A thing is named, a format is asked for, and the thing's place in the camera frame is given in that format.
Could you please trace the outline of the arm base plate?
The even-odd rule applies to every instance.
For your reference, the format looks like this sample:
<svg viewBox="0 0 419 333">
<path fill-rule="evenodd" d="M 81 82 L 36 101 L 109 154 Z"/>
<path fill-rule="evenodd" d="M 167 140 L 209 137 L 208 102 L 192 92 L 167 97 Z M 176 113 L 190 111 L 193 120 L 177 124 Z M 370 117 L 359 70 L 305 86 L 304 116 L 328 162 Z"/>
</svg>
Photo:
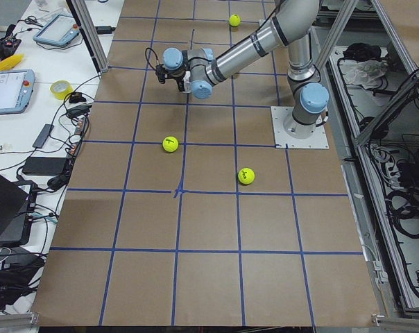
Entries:
<svg viewBox="0 0 419 333">
<path fill-rule="evenodd" d="M 293 119 L 293 107 L 272 106 L 271 120 L 276 148 L 328 149 L 329 144 L 321 116 L 315 124 L 301 125 Z"/>
</svg>

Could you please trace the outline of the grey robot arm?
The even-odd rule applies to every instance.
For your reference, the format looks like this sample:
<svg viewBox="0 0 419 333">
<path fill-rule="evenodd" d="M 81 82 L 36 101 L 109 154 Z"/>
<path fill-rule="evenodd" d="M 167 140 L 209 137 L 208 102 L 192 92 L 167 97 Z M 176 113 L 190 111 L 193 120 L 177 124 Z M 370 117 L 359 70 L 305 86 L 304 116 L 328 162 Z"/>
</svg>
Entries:
<svg viewBox="0 0 419 333">
<path fill-rule="evenodd" d="M 214 86 L 267 56 L 276 48 L 289 52 L 288 82 L 295 106 L 283 121 L 285 132 L 296 139 L 311 137 L 325 112 L 329 93 L 314 80 L 310 29 L 320 9 L 319 1 L 281 1 L 262 25 L 219 56 L 211 49 L 168 48 L 156 62 L 159 83 L 172 79 L 178 90 L 208 99 Z"/>
</svg>

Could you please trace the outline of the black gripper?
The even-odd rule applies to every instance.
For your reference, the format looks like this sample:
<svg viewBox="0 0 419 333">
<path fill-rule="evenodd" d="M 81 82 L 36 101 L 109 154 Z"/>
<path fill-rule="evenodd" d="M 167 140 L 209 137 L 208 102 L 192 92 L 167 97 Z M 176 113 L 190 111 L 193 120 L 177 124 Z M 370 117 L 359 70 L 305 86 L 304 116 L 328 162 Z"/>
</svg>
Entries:
<svg viewBox="0 0 419 333">
<path fill-rule="evenodd" d="M 190 71 L 170 71 L 169 78 L 174 79 L 176 82 L 179 92 L 190 93 L 191 92 L 191 83 L 190 83 Z"/>
</svg>

